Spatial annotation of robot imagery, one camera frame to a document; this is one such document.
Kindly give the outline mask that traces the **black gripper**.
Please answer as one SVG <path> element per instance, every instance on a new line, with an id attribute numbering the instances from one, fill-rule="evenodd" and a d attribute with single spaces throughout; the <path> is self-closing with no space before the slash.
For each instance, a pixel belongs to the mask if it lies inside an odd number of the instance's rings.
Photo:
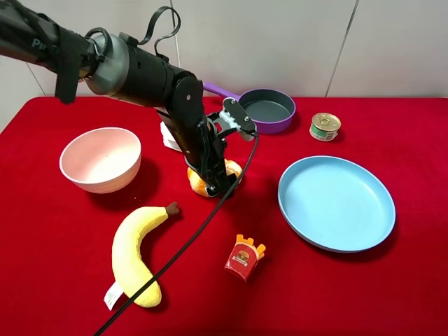
<path id="1" fill-rule="evenodd" d="M 198 173 L 206 184 L 208 196 L 221 196 L 234 190 L 240 174 L 226 175 L 223 151 L 213 145 L 214 132 L 209 129 L 202 103 L 202 82 L 194 76 L 184 76 L 171 87 L 164 107 L 156 111 L 174 137 L 185 156 L 188 166 Z"/>

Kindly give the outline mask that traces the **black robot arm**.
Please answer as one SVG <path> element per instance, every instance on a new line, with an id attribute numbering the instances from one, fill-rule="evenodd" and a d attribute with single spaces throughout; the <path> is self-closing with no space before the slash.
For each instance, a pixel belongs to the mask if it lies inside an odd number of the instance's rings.
<path id="1" fill-rule="evenodd" d="M 166 11 L 163 6 L 154 12 L 140 41 L 102 27 L 80 35 L 19 1 L 2 1 L 1 54 L 53 72 L 55 96 L 64 104 L 75 100 L 78 83 L 85 81 L 97 95 L 155 108 L 206 194 L 230 194 L 237 176 L 227 173 L 226 143 L 204 112 L 202 82 L 158 51 L 144 50 Z"/>

